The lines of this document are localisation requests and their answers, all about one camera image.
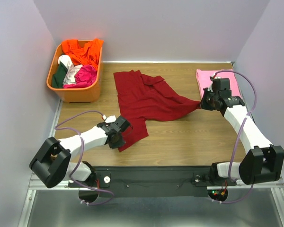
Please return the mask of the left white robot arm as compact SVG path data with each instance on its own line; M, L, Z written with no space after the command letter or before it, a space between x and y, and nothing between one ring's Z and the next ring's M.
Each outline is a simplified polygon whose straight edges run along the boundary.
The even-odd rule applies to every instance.
M47 138L29 167L47 188L66 180L92 186L96 180L95 171L88 162L82 161L83 153L106 144L111 149L122 147L125 144L122 133L129 127L130 123L119 117L114 122L101 122L69 138Z

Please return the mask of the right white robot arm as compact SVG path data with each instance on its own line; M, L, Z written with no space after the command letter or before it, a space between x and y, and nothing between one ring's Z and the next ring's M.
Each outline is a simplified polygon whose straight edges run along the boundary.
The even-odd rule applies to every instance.
M284 149L273 145L258 129L241 97L232 96L230 90L213 92L205 88L200 106L219 111L237 133L235 144L241 142L246 152L240 163L213 163L208 173L211 183L220 184L229 178L251 185L280 179Z

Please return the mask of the dark red t shirt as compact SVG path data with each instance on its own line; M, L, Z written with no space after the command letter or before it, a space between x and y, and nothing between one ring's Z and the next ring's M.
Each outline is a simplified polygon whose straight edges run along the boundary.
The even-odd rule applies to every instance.
M120 114L133 129L123 133L122 152L148 137L146 121L178 120L200 108L200 102L177 94L161 76L149 76L138 71L114 73Z

